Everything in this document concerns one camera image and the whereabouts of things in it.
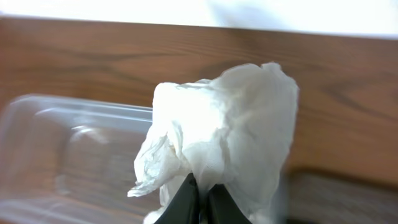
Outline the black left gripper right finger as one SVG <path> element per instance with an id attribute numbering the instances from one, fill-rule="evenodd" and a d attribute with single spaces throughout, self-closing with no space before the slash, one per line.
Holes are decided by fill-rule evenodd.
<path id="1" fill-rule="evenodd" d="M 215 185 L 207 198 L 208 224 L 251 224 L 224 185 Z"/>

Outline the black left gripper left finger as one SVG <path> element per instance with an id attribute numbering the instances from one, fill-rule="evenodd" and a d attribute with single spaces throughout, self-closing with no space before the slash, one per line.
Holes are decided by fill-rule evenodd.
<path id="1" fill-rule="evenodd" d="M 194 175 L 189 173 L 169 206 L 155 224 L 199 224 L 199 194 Z"/>

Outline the white napkin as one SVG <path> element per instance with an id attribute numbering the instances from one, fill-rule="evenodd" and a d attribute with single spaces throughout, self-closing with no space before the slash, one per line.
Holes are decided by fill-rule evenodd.
<path id="1" fill-rule="evenodd" d="M 239 65 L 212 80 L 158 84 L 128 192 L 160 192 L 160 208 L 144 222 L 156 222 L 193 174 L 201 198 L 223 184 L 250 222 L 274 223 L 271 204 L 293 142 L 298 100 L 295 80 L 274 62 Z"/>

